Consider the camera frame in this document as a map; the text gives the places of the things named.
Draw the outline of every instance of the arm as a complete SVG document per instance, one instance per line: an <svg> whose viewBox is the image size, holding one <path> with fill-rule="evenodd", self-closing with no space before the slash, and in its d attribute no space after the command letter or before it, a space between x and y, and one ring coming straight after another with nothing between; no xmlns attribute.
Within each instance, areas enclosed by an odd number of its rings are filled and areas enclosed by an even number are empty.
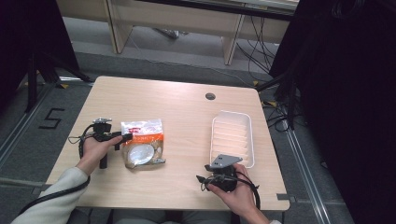
<svg viewBox="0 0 396 224"><path fill-rule="evenodd" d="M245 166L234 164L236 172L248 176ZM237 174L238 178L247 180L243 175ZM209 184L210 191L218 195L225 204L238 216L243 217L249 224L269 224L268 218L256 207L253 192L250 187L242 182L236 184L232 192L224 192L222 189Z"/></svg>
<svg viewBox="0 0 396 224"><path fill-rule="evenodd" d="M122 137L116 137L109 141L99 143L93 138L87 138L84 143L84 156L76 167L66 170L58 181L47 189L42 195L70 189L84 183L88 176L98 166L109 147L117 144ZM43 203L38 203L23 214L18 216L12 224L17 223L66 223L70 213L75 209L79 197L86 189L67 194L63 197L54 198Z"/></svg>

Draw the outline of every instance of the white plastic tray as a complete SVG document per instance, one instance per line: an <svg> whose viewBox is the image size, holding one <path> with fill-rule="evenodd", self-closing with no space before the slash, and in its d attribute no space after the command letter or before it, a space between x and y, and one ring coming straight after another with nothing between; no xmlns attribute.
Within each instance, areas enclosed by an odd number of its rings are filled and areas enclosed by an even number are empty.
<svg viewBox="0 0 396 224"><path fill-rule="evenodd" d="M219 155L241 157L238 162L254 165L251 119L247 114L221 110L212 122L210 163Z"/></svg>

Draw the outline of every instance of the sleeve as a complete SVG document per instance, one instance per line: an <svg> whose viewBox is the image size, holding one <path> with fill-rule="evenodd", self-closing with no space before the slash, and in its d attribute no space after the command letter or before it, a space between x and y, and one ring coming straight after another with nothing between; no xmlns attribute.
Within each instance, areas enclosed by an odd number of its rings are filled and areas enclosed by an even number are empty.
<svg viewBox="0 0 396 224"><path fill-rule="evenodd" d="M70 189L84 183L88 176L77 167L66 170L58 181L42 195L49 195L64 189ZM20 223L66 223L70 213L75 209L79 197L86 189L38 203L14 219L12 224Z"/></svg>

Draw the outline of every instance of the hand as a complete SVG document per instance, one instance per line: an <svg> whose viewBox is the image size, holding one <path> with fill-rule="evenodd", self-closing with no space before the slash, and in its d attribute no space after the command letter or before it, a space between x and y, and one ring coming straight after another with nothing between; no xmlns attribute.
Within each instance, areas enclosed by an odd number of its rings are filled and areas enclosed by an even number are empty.
<svg viewBox="0 0 396 224"><path fill-rule="evenodd" d="M98 142L93 137L85 139L84 154L77 164L77 168L90 175L98 166L99 161L107 154L111 146L122 140L122 136L117 136L105 142Z"/></svg>
<svg viewBox="0 0 396 224"><path fill-rule="evenodd" d="M239 172L248 177L248 171L245 166L236 163L233 168L235 168L238 178L248 181L246 177L238 174ZM212 184L207 187L218 195L235 214L244 217L248 223L269 223L265 215L257 209L254 203L253 191L247 184L238 181L235 190L232 192L225 192Z"/></svg>

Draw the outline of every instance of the table top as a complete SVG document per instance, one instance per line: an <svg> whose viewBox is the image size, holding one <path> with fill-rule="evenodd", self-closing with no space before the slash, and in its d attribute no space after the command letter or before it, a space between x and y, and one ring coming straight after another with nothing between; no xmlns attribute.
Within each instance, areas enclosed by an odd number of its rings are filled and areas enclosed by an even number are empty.
<svg viewBox="0 0 396 224"><path fill-rule="evenodd" d="M205 98L209 92L214 100ZM110 149L107 168L93 172L78 206L228 210L216 195L202 192L196 178L211 175L204 166L210 160L212 120L220 110L251 117L255 164L248 173L260 185L262 210L287 210L289 201L277 198L286 189L254 89L122 77L96 79L69 136L80 136L98 118L113 119L111 132L120 131L122 121L161 119L166 163L131 170L121 151ZM78 160L78 146L66 140L47 184Z"/></svg>

